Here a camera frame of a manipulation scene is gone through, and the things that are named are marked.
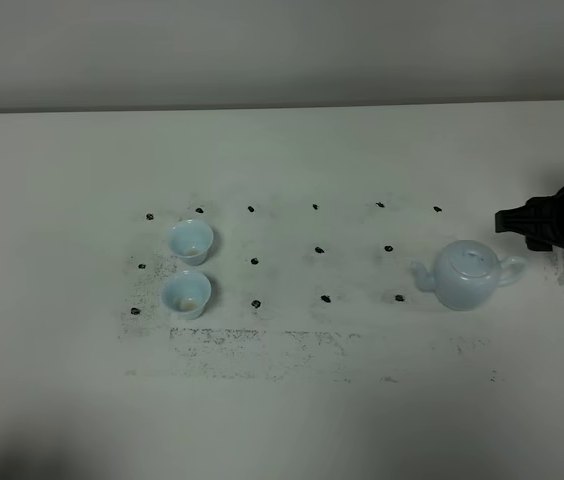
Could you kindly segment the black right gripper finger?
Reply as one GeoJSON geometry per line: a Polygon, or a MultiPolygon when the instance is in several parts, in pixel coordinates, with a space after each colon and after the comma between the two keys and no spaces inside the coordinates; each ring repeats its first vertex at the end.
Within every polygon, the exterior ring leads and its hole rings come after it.
{"type": "Polygon", "coordinates": [[[495,214],[496,233],[516,233],[524,237],[528,250],[551,252],[559,243],[555,228],[555,202],[551,197],[533,197],[520,207],[495,214]]]}

